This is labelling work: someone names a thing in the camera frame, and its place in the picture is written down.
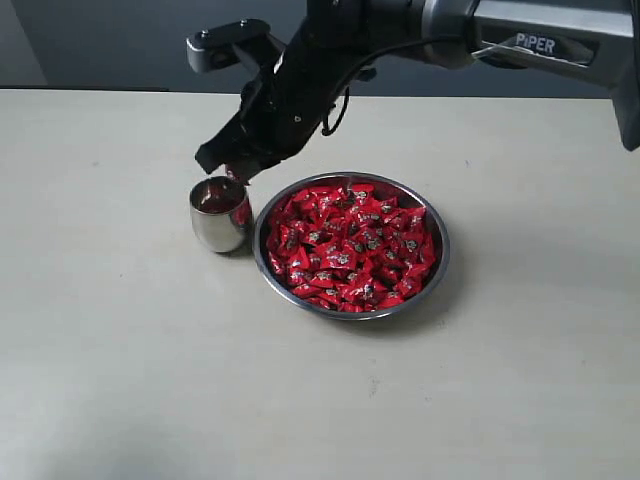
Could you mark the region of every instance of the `table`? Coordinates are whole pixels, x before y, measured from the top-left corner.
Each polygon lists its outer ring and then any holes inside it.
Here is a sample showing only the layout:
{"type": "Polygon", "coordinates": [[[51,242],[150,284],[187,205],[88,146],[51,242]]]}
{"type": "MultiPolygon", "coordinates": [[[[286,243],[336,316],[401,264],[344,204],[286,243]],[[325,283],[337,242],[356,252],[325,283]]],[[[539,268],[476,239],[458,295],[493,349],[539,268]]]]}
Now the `table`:
{"type": "Polygon", "coordinates": [[[196,147],[236,96],[0,91],[0,478],[636,479],[640,158],[608,101],[354,98],[256,177],[394,178],[450,271],[370,324],[205,251],[196,147]]]}

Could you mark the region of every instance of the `metal cup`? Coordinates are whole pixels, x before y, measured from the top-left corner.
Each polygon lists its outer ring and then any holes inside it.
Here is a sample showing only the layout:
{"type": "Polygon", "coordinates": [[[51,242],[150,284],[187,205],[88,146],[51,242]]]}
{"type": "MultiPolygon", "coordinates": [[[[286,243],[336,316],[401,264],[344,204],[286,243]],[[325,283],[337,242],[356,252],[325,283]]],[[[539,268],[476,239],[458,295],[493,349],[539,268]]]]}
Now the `metal cup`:
{"type": "Polygon", "coordinates": [[[207,178],[193,187],[189,201],[193,231],[209,250],[231,252],[249,236],[253,212],[241,183],[228,177],[207,178]]]}

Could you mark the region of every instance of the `stainless steel bowl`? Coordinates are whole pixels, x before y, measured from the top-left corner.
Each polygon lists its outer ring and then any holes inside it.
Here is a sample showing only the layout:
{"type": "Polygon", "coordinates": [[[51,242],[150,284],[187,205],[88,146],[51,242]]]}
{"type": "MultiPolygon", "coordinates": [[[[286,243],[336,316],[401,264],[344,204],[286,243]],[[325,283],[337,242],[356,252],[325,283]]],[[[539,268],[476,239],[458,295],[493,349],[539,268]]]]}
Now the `stainless steel bowl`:
{"type": "Polygon", "coordinates": [[[289,300],[291,303],[297,305],[298,307],[304,308],[305,310],[312,311],[325,317],[330,317],[337,320],[358,321],[394,315],[398,312],[402,312],[411,307],[414,307],[422,300],[424,300],[444,277],[444,274],[449,265],[450,245],[447,229],[444,225],[444,222],[442,221],[442,218],[440,218],[440,215],[438,215],[438,212],[436,212],[436,210],[431,206],[429,202],[427,202],[424,198],[422,198],[410,188],[407,188],[394,180],[389,180],[388,178],[380,177],[377,175],[356,172],[338,172],[325,173],[322,175],[316,175],[304,180],[300,180],[299,182],[296,182],[293,185],[285,188],[275,197],[273,197],[273,199],[267,204],[267,206],[264,207],[264,209],[260,213],[260,216],[258,217],[258,220],[256,221],[255,233],[253,237],[253,252],[255,255],[256,263],[258,264],[258,268],[264,278],[266,278],[267,282],[269,282],[269,285],[271,285],[271,287],[273,287],[276,292],[289,300]],[[303,188],[324,185],[342,186],[348,188],[350,185],[357,183],[372,184],[375,188],[376,198],[379,199],[397,196],[399,204],[403,208],[415,208],[420,206],[427,207],[426,224],[433,235],[433,242],[436,248],[436,256],[438,260],[435,263],[435,267],[431,269],[429,276],[425,280],[425,286],[422,291],[403,304],[393,308],[378,310],[375,312],[337,312],[312,305],[296,297],[295,295],[290,293],[284,285],[280,284],[280,282],[278,282],[275,276],[271,273],[267,257],[268,252],[266,249],[266,240],[270,232],[267,218],[273,210],[273,207],[282,198],[289,197],[293,193],[298,192],[303,188]]]}

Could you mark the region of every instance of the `red candy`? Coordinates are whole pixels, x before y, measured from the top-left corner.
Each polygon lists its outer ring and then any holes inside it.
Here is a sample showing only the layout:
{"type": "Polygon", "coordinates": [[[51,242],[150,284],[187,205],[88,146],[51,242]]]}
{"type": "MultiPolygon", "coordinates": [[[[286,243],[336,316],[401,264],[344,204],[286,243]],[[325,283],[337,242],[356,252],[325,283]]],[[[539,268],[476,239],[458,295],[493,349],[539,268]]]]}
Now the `red candy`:
{"type": "Polygon", "coordinates": [[[373,185],[305,188],[268,219],[268,263],[291,292],[320,308],[361,313],[402,304],[437,261],[426,208],[376,198],[373,185]]]}

